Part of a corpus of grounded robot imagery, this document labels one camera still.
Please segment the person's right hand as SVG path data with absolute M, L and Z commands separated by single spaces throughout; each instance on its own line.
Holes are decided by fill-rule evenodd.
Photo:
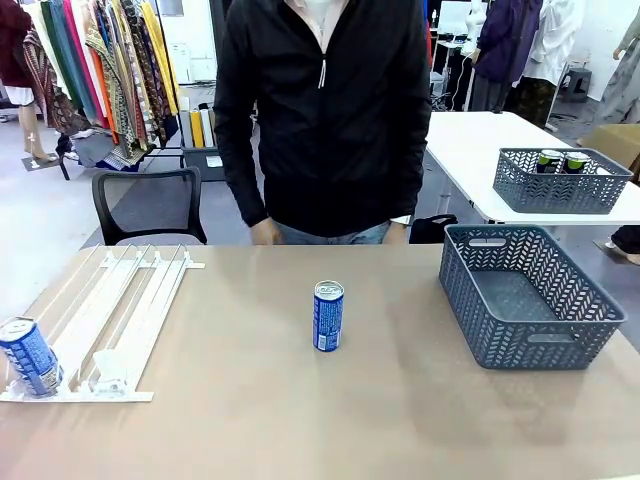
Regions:
M 255 246 L 278 245 L 282 243 L 282 235 L 271 218 L 266 218 L 250 228 L 252 244 Z

